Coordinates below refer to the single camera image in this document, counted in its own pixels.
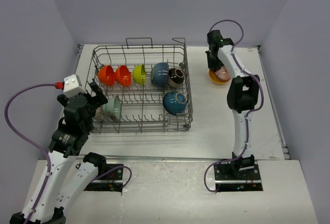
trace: gray wall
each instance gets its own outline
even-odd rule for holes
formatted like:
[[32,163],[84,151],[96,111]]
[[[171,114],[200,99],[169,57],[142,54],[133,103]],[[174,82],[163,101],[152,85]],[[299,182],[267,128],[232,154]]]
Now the gray wall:
[[289,152],[322,224],[330,220],[329,20],[329,0],[288,0],[261,47]]
[[[189,45],[205,45],[210,26],[235,19],[245,29],[242,45],[261,44],[287,0],[55,0],[79,43],[116,43],[126,37],[151,36],[157,42],[186,37]],[[237,40],[239,29],[222,24]]]
[[[62,81],[72,73],[76,45],[53,0],[0,0],[1,94],[7,100],[18,90]],[[10,119],[22,133],[45,148],[59,117],[59,90],[44,87],[13,102]],[[41,153],[18,137],[0,118],[0,223],[22,210]]]

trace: rack wire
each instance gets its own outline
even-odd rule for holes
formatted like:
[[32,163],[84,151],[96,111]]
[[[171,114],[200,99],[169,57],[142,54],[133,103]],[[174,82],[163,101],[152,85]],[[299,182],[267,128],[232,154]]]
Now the rack wire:
[[[141,44],[143,40],[148,40],[148,44]],[[94,132],[142,133],[188,131],[191,128],[193,108],[186,41],[184,38],[172,38],[172,41],[174,43],[159,45],[153,44],[152,38],[127,38],[125,45],[100,45],[93,50],[87,81],[95,81],[107,98],[117,95],[122,105],[121,117],[117,121],[106,117],[102,120],[94,118]],[[165,90],[159,90],[151,84],[151,70],[159,62],[167,62],[170,68],[183,71],[185,81],[180,88],[167,86]],[[144,86],[132,79],[129,87],[117,82],[110,87],[103,85],[97,78],[97,73],[104,65],[111,65],[115,71],[119,66],[126,65],[132,74],[133,69],[140,64],[144,64],[146,70]],[[87,81],[85,89],[91,92]],[[187,100],[185,111],[176,116],[169,114],[162,104],[163,96],[173,90],[182,93]]]

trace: orange cup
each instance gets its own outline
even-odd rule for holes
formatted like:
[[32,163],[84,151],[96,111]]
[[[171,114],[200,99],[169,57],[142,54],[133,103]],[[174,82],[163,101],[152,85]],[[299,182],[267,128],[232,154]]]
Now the orange cup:
[[112,66],[106,65],[101,68],[101,70],[97,73],[98,80],[106,86],[113,86],[115,80],[115,74]]
[[120,67],[117,68],[117,70],[115,71],[115,81],[118,82],[118,84],[122,85],[122,86],[130,86],[131,82],[132,82],[132,77],[130,75],[130,72],[127,68],[127,66],[122,65]]

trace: blue bowl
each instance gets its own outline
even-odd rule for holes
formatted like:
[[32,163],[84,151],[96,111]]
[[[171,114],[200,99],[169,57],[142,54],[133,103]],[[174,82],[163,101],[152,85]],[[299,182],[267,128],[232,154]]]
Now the blue bowl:
[[175,115],[185,112],[187,106],[186,97],[177,91],[171,91],[164,95],[163,105],[168,113]]
[[165,89],[169,77],[169,65],[166,62],[157,63],[151,70],[150,79],[154,87]]

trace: white table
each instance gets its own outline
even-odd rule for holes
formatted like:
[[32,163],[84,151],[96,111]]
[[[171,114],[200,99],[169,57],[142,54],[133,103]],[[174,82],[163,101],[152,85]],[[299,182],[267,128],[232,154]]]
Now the white table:
[[[67,224],[318,223],[298,161],[259,161],[263,191],[217,194],[203,184],[209,163],[126,161],[133,177],[123,195],[83,192],[72,205]],[[29,196],[45,164],[38,162]],[[75,171],[73,166],[69,177]],[[128,171],[123,177],[127,179]],[[208,184],[214,186],[211,171]]]
[[[76,74],[86,81],[93,49],[84,45]],[[227,106],[230,84],[216,85],[209,76],[205,51],[207,47],[188,47],[188,64],[193,103],[193,122],[187,132],[164,133],[93,133],[81,155],[90,151],[107,156],[228,158],[234,147],[234,118]],[[256,48],[238,48],[245,66],[260,76],[265,92],[265,105],[253,115],[252,145],[256,159],[284,159],[281,138],[267,91]]]

